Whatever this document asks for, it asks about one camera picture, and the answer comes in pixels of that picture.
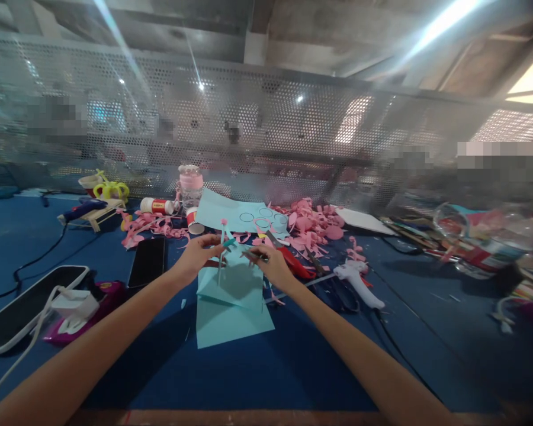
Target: fluorescent light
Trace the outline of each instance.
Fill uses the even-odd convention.
[[[438,36],[466,15],[473,12],[478,6],[484,6],[493,1],[494,0],[455,0],[426,28],[425,34],[413,49],[414,54],[420,52],[426,46],[431,44],[434,39],[438,38]]]

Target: person's left hand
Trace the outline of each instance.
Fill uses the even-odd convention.
[[[173,282],[187,286],[197,277],[201,268],[219,267],[217,260],[210,259],[212,257],[219,258],[223,250],[225,247],[222,246],[219,235],[207,234],[193,238],[176,264],[164,275]]]

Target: white glue gun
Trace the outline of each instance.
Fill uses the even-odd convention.
[[[383,309],[385,304],[377,299],[361,280],[360,272],[367,272],[367,264],[348,260],[345,264],[334,268],[334,274],[340,279],[346,279],[353,286],[357,294],[371,309]]]

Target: glue gun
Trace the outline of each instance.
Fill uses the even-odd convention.
[[[57,219],[65,225],[66,223],[71,222],[72,220],[79,219],[81,216],[86,215],[87,213],[93,210],[100,210],[107,206],[106,201],[101,200],[91,200],[86,201],[78,207],[74,207],[73,210],[66,211],[62,215],[57,216]]]
[[[333,272],[340,279],[345,279],[353,286],[357,294],[371,309],[383,309],[385,304],[377,299],[366,287],[359,276],[360,272],[366,272],[367,265],[364,262],[348,260],[345,264],[334,268]]]

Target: blue glue gun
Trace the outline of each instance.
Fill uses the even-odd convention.
[[[93,210],[100,210],[107,206],[106,201],[102,200],[91,200],[86,201],[78,207],[74,207],[73,210],[66,211],[62,215],[57,216],[57,219],[65,225],[66,223],[71,222],[72,220],[79,219],[81,216],[86,215]]]

